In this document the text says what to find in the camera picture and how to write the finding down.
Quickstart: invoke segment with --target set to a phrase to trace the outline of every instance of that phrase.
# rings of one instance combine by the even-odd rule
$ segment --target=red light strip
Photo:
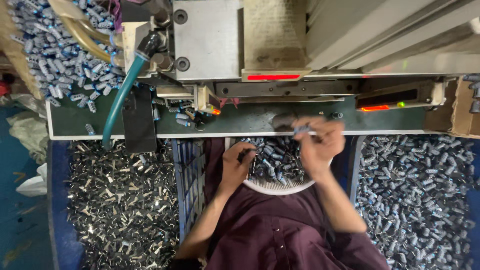
[[[275,80],[288,80],[288,79],[297,79],[300,77],[300,74],[292,74],[292,75],[249,75],[247,80],[268,80],[268,81],[275,81]]]
[[[388,110],[390,107],[388,105],[372,106],[372,107],[363,107],[360,108],[362,111],[373,111],[373,110]]]

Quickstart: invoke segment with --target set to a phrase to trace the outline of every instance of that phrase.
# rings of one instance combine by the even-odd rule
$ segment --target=pile of metal parts
[[[86,269],[164,269],[179,243],[171,144],[156,153],[112,151],[74,141],[68,219],[84,245]]]
[[[154,120],[160,119],[160,113],[158,110],[159,105],[165,105],[169,112],[176,113],[175,119],[177,123],[186,127],[193,128],[197,131],[205,130],[205,123],[202,117],[210,117],[212,114],[195,110],[194,100],[182,100],[182,99],[166,99],[166,98],[153,98],[152,103]]]
[[[94,100],[118,88],[123,81],[123,71],[83,50],[47,0],[9,0],[8,3],[12,6],[9,14],[18,30],[23,32],[23,36],[11,35],[11,38],[24,45],[30,73],[35,76],[45,99],[59,107],[61,103],[57,99],[66,96],[78,101],[79,108],[88,107],[96,112]],[[73,3],[82,9],[97,31],[107,35],[113,33],[114,18],[105,8],[95,1]],[[111,44],[98,46],[112,56],[118,53]],[[80,88],[92,90],[92,94],[73,93],[75,82]]]
[[[300,144],[292,136],[241,138],[257,147],[248,180],[278,181],[293,186],[292,181],[309,181],[300,162]]]
[[[445,135],[363,142],[355,207],[392,269],[471,269],[466,194],[480,187],[472,145]]]

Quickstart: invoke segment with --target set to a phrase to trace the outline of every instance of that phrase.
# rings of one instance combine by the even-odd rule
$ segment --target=blue hose
[[[107,122],[105,123],[105,127],[103,128],[102,145],[106,150],[110,150],[112,148],[112,145],[110,143],[110,137],[112,136],[113,124],[115,123],[115,120],[117,119],[123,102],[125,101],[125,98],[127,97],[127,94],[130,91],[130,88],[132,87],[133,82],[137,78],[138,73],[140,72],[140,69],[142,68],[144,63],[144,59],[135,56],[135,60],[133,61],[132,66],[128,70],[127,76],[125,77],[125,80],[123,80],[123,83],[118,90],[117,96],[113,101],[112,107],[110,108],[110,113],[107,117]]]

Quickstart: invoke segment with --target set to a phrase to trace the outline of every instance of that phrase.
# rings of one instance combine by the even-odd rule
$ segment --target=sleeve
[[[351,269],[390,270],[365,233],[335,233],[331,249],[335,258]]]
[[[170,262],[168,270],[199,270],[201,267],[198,259],[174,259]]]

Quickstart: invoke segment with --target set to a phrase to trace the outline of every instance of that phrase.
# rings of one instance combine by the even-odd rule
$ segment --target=plastic bag
[[[12,126],[10,135],[18,138],[30,156],[37,164],[45,163],[47,159],[47,121],[32,111],[23,111],[10,118],[8,124]]]
[[[38,167],[36,172],[39,173],[40,176],[25,180],[25,182],[16,188],[18,193],[27,197],[47,194],[47,164],[44,163],[42,166]]]
[[[41,118],[47,118],[47,111],[45,109],[44,100],[36,99],[30,94],[10,94],[0,97],[0,106],[3,107],[12,107],[16,105],[16,102],[38,113]]]

